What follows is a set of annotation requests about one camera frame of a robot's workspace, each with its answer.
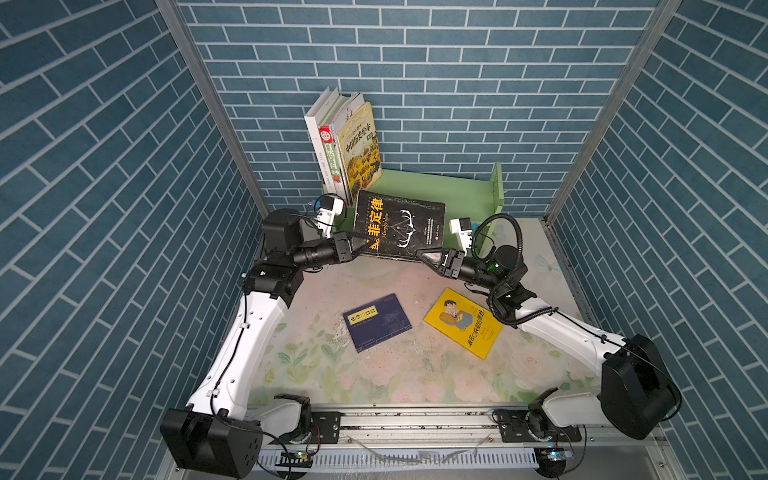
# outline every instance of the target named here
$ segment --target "green shelf side panel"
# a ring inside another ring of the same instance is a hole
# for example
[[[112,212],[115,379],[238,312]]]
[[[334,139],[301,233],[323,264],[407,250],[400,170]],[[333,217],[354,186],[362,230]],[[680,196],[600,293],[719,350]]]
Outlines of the green shelf side panel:
[[[452,218],[469,217],[473,223],[481,223],[501,212],[504,206],[502,165],[498,163],[493,168],[491,180],[487,181],[385,169],[381,178],[368,190],[376,194],[445,204],[443,246],[446,248],[458,248],[456,237],[450,233],[449,222]],[[351,232],[354,220],[355,209],[347,208],[346,219],[337,230]]]

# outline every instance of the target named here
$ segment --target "cartoon figure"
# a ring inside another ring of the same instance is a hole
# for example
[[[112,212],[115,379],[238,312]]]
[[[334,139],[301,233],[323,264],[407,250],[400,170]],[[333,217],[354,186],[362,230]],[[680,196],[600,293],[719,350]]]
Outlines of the cartoon figure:
[[[449,325],[456,326],[460,330],[464,330],[475,322],[472,315],[464,310],[459,310],[456,306],[456,302],[453,300],[445,301],[445,312],[440,314],[440,320]]]

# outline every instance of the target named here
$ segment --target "floral tablecloth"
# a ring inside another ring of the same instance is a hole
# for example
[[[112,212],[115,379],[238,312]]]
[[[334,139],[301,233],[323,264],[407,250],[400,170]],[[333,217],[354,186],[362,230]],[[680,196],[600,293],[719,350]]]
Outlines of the floral tablecloth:
[[[520,224],[528,265],[523,284],[579,317],[538,220]],[[513,233],[495,232],[497,239],[505,236],[514,243]],[[530,402],[553,386],[581,389],[599,382],[567,353],[510,327],[502,329],[485,360],[472,355],[424,323],[445,288],[485,305],[484,297],[461,282],[419,263],[361,257],[305,275],[266,348],[250,404],[268,403],[278,393],[309,396],[316,404]],[[357,353],[342,313],[390,293],[413,328]]]

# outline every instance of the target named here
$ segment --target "robotic arm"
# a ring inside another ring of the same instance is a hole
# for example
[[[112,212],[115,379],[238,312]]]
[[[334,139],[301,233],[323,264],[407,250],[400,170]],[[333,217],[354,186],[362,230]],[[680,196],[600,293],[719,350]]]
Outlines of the robotic arm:
[[[331,233],[333,218],[342,210],[340,199],[323,196],[316,219],[282,209],[263,222],[265,255],[247,275],[235,323],[221,351],[186,407],[169,409],[161,424],[179,467],[242,478],[253,468],[267,437],[294,439],[309,431],[311,406],[306,397],[277,396],[256,412],[257,420],[243,418],[254,374],[303,281],[304,269],[349,262],[368,245],[367,237]],[[515,227],[517,247],[493,247],[480,257],[477,236],[501,218]],[[322,237],[306,240],[300,221]],[[514,218],[497,214],[474,231],[468,219],[452,220],[451,227],[467,251],[420,250],[417,257],[441,276],[488,289],[488,308],[496,319],[546,339],[601,377],[601,387],[586,392],[542,393],[528,406],[528,426],[535,437],[552,438],[562,427],[588,424],[613,425],[633,439],[643,439],[678,399],[682,402],[649,339],[625,339],[590,326],[520,284],[528,268]]]

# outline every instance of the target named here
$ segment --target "brick wallpaper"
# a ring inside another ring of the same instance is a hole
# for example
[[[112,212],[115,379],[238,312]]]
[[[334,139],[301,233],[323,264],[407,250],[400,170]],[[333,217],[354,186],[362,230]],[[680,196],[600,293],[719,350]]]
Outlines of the brick wallpaper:
[[[768,7],[684,0],[555,229],[607,328],[662,349],[689,478],[766,478]]]
[[[260,218],[152,0],[0,2],[0,478],[153,478]]]
[[[273,207],[320,193],[303,113],[338,87],[374,107],[385,168],[487,179],[501,161],[505,209],[541,216],[656,2],[180,4]]]

